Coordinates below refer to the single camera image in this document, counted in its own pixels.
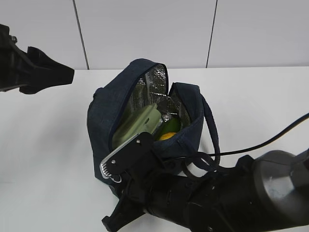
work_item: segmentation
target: screw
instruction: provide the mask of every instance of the screw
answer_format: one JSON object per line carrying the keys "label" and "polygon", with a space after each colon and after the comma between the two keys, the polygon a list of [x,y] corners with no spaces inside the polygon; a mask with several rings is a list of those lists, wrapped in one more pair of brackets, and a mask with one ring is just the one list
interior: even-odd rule
{"label": "screw", "polygon": [[10,35],[10,37],[11,37],[11,40],[13,41],[13,43],[17,43],[17,38],[16,38],[16,36],[11,36],[11,35]]}

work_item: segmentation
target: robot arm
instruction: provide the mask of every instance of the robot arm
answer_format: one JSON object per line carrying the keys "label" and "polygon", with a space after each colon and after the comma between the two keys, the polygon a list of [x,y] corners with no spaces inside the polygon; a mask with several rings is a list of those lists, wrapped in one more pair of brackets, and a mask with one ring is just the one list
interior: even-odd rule
{"label": "robot arm", "polygon": [[[229,172],[202,179],[172,175],[171,163],[152,152],[142,133],[101,163],[102,175],[120,201],[102,222],[110,232],[152,214],[193,232],[266,232],[309,225],[309,151],[294,156],[271,151],[244,156]],[[128,153],[134,150],[135,158]]]}
{"label": "robot arm", "polygon": [[0,24],[0,91],[19,88],[25,94],[35,94],[42,89],[71,84],[74,70],[50,59],[35,47],[27,53],[15,44],[9,27]]}

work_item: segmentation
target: white wall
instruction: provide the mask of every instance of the white wall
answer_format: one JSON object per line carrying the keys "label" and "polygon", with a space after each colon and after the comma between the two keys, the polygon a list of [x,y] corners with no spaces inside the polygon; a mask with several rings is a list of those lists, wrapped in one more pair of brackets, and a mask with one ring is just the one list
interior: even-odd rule
{"label": "white wall", "polygon": [[[76,0],[90,69],[136,58],[204,68],[216,0]],[[208,67],[306,66],[307,0],[218,0]],[[2,0],[0,23],[18,46],[86,69],[73,0]]]}

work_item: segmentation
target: denim fabric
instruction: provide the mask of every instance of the denim fabric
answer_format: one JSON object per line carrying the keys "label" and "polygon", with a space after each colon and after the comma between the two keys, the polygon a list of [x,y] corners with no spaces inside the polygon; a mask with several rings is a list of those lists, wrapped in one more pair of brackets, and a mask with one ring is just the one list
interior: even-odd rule
{"label": "denim fabric", "polygon": [[[95,177],[106,184],[110,184],[111,180],[106,180],[101,176],[99,165],[112,151],[113,133],[137,81],[157,64],[146,59],[131,62],[107,86],[99,88],[90,103],[87,127],[93,150]],[[174,83],[170,94],[174,91],[185,105],[191,118],[191,125],[170,139],[154,143],[154,151],[163,158],[185,156],[192,150],[197,151],[204,121],[203,101],[199,87]],[[180,168],[176,168],[174,172],[180,172]]]}

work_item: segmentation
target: silver foil lining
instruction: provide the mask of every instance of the silver foil lining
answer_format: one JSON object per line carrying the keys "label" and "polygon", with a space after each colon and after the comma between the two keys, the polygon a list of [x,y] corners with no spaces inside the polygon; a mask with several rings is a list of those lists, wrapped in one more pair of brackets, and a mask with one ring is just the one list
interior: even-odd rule
{"label": "silver foil lining", "polygon": [[163,65],[157,65],[147,72],[136,84],[127,103],[124,117],[133,111],[156,103],[164,121],[179,118],[181,129],[190,125],[190,116],[176,93],[165,95],[166,76]]}

